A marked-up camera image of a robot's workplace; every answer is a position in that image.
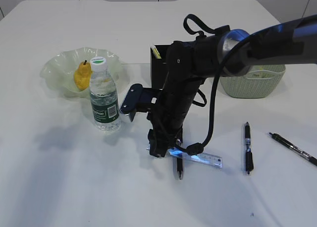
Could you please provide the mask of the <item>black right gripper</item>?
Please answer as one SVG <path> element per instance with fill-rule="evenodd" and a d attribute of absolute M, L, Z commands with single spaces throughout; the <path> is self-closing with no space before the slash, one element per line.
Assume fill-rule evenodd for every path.
<path fill-rule="evenodd" d="M 148 134 L 150 155 L 164 157 L 167 150 L 176 143 L 198 88 L 180 89 L 176 93 L 153 88 L 147 88 L 146 91 L 157 98 L 148 113 L 153 126 Z"/>

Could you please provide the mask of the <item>blue black right robot arm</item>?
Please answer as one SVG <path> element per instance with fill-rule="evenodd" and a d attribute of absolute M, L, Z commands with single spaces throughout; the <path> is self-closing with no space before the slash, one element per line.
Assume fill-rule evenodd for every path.
<path fill-rule="evenodd" d="M 199 26 L 184 29 L 196 39 L 175 41 L 167 46 L 164 64 L 151 64 L 151 82 L 158 99 L 148 111 L 152 123 L 148 139 L 150 154 L 164 157 L 175 145 L 185 117 L 200 86 L 213 78 L 209 111 L 209 129 L 205 140 L 187 147 L 188 154 L 199 154 L 211 140 L 214 127 L 215 97 L 221 77 L 239 77 L 254 65 L 316 63 L 317 18 L 308 16 L 274 25 L 249 34 L 228 25 L 212 29 L 200 18 L 187 19 Z"/>

